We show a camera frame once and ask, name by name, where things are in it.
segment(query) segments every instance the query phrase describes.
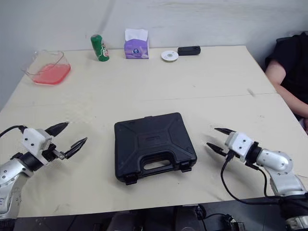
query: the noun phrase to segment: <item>tissue box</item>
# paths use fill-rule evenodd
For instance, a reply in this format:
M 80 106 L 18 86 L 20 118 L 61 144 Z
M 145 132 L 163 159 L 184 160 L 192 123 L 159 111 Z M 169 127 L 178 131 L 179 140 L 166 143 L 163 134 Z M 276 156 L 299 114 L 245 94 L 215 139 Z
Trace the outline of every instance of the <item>tissue box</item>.
M 143 29 L 126 29 L 124 51 L 127 59 L 148 59 L 148 31 Z

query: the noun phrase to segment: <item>red liquid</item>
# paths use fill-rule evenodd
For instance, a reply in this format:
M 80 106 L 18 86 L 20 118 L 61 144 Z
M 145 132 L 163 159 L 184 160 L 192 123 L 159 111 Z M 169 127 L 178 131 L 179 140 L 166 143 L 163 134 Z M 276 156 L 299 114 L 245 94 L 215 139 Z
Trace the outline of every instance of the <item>red liquid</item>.
M 33 82 L 39 84 L 56 85 L 62 82 L 70 70 L 70 64 L 48 64 L 44 66 L 38 72 L 38 75 L 33 78 Z

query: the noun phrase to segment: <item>cd disc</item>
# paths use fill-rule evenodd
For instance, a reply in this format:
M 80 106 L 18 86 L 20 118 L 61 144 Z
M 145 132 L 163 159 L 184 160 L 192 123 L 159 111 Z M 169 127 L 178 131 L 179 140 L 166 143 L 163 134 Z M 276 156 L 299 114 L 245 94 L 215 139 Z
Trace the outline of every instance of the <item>cd disc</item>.
M 164 51 L 161 56 L 163 60 L 175 61 L 178 59 L 179 54 L 175 51 Z

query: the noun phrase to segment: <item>black remote control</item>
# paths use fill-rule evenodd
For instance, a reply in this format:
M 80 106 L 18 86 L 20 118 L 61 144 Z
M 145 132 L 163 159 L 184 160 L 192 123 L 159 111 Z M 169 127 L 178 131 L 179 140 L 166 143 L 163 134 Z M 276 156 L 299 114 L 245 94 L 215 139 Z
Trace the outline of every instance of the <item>black remote control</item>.
M 178 48 L 179 55 L 196 55 L 196 54 L 200 54 L 200 52 L 201 52 L 200 46 L 179 47 Z

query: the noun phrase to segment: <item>black device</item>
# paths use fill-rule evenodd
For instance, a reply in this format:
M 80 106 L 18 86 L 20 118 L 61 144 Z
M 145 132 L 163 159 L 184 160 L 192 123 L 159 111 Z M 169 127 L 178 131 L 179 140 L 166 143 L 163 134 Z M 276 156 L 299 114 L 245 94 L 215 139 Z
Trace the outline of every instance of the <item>black device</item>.
M 178 54 L 181 55 L 196 55 L 200 54 L 201 48 L 200 46 L 193 46 L 193 47 L 179 47 Z
M 197 161 L 180 113 L 118 122 L 115 136 L 115 176 L 127 185 L 163 172 L 191 171 Z M 170 164 L 144 169 L 163 160 Z

